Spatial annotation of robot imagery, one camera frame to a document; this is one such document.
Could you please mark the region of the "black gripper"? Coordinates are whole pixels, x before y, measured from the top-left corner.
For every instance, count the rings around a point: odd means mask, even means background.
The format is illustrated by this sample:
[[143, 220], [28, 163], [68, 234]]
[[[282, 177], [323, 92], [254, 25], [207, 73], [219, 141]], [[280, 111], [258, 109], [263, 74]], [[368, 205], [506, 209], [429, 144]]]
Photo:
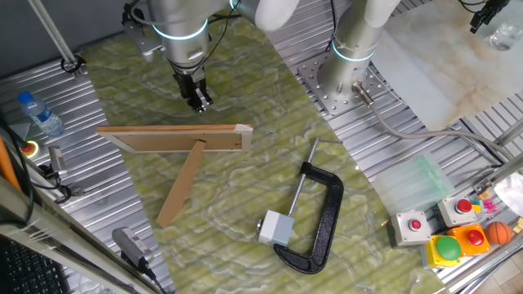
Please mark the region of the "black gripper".
[[206, 109], [213, 103], [207, 92], [204, 67], [202, 65], [196, 65], [194, 68], [182, 67], [173, 61], [169, 63], [174, 70], [173, 77], [177, 81], [181, 96], [196, 113], [201, 114], [202, 109]]

